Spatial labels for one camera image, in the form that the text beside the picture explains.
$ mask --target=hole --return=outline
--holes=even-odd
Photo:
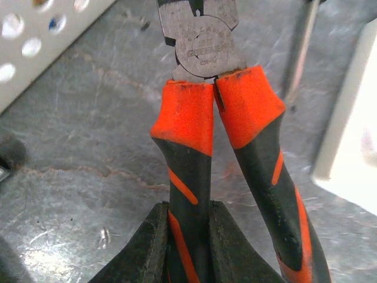
[[[53,34],[58,34],[64,29],[66,23],[67,18],[64,15],[54,16],[48,24],[48,30]]]
[[[27,40],[22,46],[22,55],[28,58],[36,56],[42,48],[42,41],[38,37]]]
[[[141,23],[141,31],[146,31],[147,28],[151,25],[151,22],[148,21],[145,17],[140,17],[140,23]]]
[[[4,168],[5,170],[11,169],[11,167],[5,162],[5,160],[3,158],[0,158],[0,167]]]
[[[89,4],[90,0],[75,0],[73,6],[77,12],[82,12],[85,10]]]
[[[0,65],[0,84],[9,82],[16,73],[16,67],[11,63]]]
[[[295,112],[297,112],[297,106],[295,106],[295,105],[291,106],[291,107],[290,107],[290,112],[291,112],[291,113],[295,113]]]
[[[52,6],[54,0],[33,0],[33,6],[40,11],[46,11]]]
[[[8,14],[2,21],[1,35],[6,39],[13,39],[22,34],[25,22],[17,14]]]

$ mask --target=pliers handle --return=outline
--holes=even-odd
[[[208,223],[214,96],[283,277],[290,283],[330,283],[322,247],[284,165],[279,128],[285,105],[261,67],[225,75],[214,85],[168,81],[163,89],[151,136],[169,168],[171,282],[213,282]]]

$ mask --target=perforated metal panel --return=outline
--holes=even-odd
[[[0,0],[0,113],[115,0]]]

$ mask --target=pliers head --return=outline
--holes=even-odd
[[[164,36],[176,47],[173,79],[201,82],[246,68],[234,45],[235,0],[157,0]]]

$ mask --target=metal workbench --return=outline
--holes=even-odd
[[[282,95],[302,0],[238,0],[236,43]],[[151,19],[144,32],[123,19]],[[377,282],[377,217],[313,185],[311,166],[375,0],[320,7],[296,111],[285,115],[285,160],[336,283]],[[164,157],[149,131],[176,65],[155,1],[119,0],[0,117],[26,160],[0,184],[0,277],[87,282],[168,199]],[[217,111],[212,197],[222,200],[255,249],[278,269],[272,242]]]

